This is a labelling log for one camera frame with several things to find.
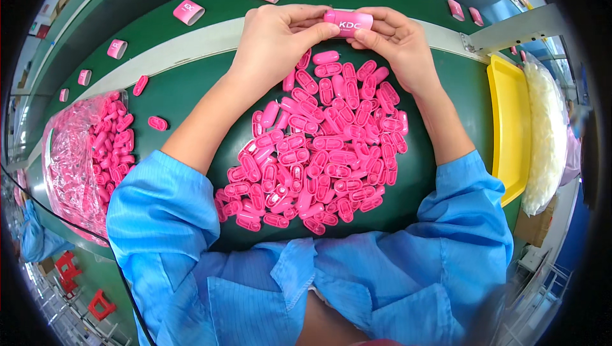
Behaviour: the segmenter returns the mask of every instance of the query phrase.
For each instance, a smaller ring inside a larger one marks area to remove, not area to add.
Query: woman's right hand
[[[371,30],[358,29],[346,41],[355,49],[372,49],[391,66],[402,88],[418,97],[441,90],[425,30],[399,11],[387,7],[359,8],[356,13],[371,14]]]

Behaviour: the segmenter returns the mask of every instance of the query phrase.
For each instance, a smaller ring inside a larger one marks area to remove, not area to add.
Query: hand
[[[371,14],[371,30],[358,29],[346,41],[355,49],[372,49],[391,66],[402,88],[423,97],[441,89],[432,52],[420,23],[387,7],[360,8],[356,13]]]
[[[328,9],[329,6],[264,5],[249,10],[228,75],[256,86],[254,96],[259,99],[295,68],[308,49],[340,33],[336,25],[323,22]]]

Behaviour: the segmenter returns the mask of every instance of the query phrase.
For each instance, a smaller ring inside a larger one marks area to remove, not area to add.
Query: red plastic stool
[[[64,253],[62,257],[55,262],[57,272],[59,272],[59,275],[65,281],[71,280],[83,272],[77,269],[77,267],[72,263],[74,256],[75,255],[73,255],[71,251],[67,250],[66,253]]]
[[[89,310],[89,312],[98,321],[102,321],[103,319],[106,318],[107,315],[111,314],[112,312],[115,311],[115,309],[117,309],[117,305],[108,303],[108,301],[105,300],[104,297],[102,296],[103,294],[104,292],[102,291],[102,289],[98,289],[98,291],[96,292],[96,295],[94,296],[94,299],[92,299],[89,305],[87,306],[87,310]],[[101,312],[97,311],[96,309],[97,304],[100,304],[102,306],[103,311]]]
[[[75,297],[75,294],[72,291],[78,288],[76,282],[72,281],[71,279],[65,280],[63,278],[60,278],[59,283],[62,285],[62,288],[64,288],[64,291],[66,292],[66,299],[72,299]]]

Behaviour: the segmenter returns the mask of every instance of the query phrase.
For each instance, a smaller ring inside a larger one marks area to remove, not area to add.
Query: bag of pink cases
[[[215,194],[220,222],[236,216],[238,226],[257,232],[261,221],[287,228],[299,216],[321,236],[339,217],[351,222],[357,210],[380,206],[384,186],[395,184],[395,157],[408,151],[408,117],[384,82],[389,70],[369,60],[355,71],[328,51],[313,57],[317,83],[305,71],[310,55],[283,81],[291,95],[253,114],[253,139]]]
[[[135,162],[134,132],[129,128],[134,117],[126,103],[124,90],[77,101],[49,120],[42,137],[42,173],[51,209],[104,238],[110,196]]]

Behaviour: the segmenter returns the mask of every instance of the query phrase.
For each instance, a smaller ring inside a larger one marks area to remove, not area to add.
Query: blue anti-static smock
[[[21,255],[27,262],[40,262],[54,254],[75,248],[63,237],[41,226],[32,200],[26,200],[22,211],[25,222],[20,230]]]
[[[210,181],[155,151],[113,193],[106,226],[159,346],[292,345],[311,285],[372,339],[443,346],[506,281],[503,193],[474,151],[438,167],[405,230],[224,254],[208,252],[220,232]]]

